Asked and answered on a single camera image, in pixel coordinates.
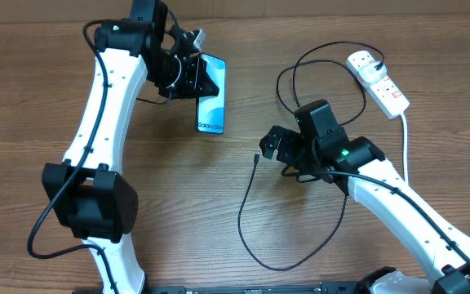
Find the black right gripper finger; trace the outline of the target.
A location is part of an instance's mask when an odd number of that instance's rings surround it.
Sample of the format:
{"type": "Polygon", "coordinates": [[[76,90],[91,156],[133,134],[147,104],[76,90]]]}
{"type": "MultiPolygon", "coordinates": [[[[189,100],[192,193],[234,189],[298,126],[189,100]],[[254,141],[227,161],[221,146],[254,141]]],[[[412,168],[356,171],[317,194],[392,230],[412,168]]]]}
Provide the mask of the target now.
{"type": "Polygon", "coordinates": [[[296,132],[278,125],[272,126],[265,139],[271,140],[294,140],[296,132]]]}
{"type": "Polygon", "coordinates": [[[278,144],[279,144],[279,138],[277,137],[276,134],[267,134],[259,142],[261,154],[265,158],[271,159],[273,157],[275,150],[278,147],[278,144]]]}

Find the blue Samsung Galaxy smartphone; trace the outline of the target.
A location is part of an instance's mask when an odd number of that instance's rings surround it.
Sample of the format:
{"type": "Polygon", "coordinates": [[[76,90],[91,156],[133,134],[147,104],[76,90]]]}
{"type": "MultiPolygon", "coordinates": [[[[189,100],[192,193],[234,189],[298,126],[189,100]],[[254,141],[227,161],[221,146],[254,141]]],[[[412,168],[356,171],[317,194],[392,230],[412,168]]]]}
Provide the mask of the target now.
{"type": "Polygon", "coordinates": [[[219,93],[213,96],[203,96],[197,99],[196,129],[210,134],[224,133],[225,96],[227,70],[226,62],[218,57],[201,54],[200,65],[205,65],[205,73],[218,88],[219,93]]]}

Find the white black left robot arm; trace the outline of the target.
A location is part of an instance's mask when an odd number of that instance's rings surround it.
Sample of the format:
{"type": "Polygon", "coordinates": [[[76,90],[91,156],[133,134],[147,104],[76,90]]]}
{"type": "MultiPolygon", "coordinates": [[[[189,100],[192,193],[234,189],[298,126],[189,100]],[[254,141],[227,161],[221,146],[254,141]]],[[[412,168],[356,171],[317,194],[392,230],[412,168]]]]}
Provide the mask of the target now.
{"type": "Polygon", "coordinates": [[[95,56],[91,91],[61,163],[48,163],[42,172],[46,212],[91,252],[104,293],[149,289],[131,237],[138,194],[122,174],[126,134],[144,84],[153,83],[161,104],[195,100],[197,131],[224,132],[227,65],[203,52],[201,29],[168,25],[173,18],[164,2],[135,1],[126,18],[84,25],[95,56]]]}

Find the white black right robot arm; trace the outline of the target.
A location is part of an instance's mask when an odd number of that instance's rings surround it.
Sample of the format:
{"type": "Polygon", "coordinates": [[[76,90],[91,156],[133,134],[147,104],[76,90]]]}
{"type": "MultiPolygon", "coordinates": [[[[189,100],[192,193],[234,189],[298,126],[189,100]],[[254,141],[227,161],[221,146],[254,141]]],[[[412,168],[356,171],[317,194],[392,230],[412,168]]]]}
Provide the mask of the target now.
{"type": "Polygon", "coordinates": [[[370,140],[350,140],[326,100],[305,105],[294,116],[299,130],[271,127],[259,142],[263,156],[285,163],[283,176],[337,185],[392,232],[425,274],[414,278],[383,267],[354,291],[470,293],[470,237],[421,198],[370,140]]]}

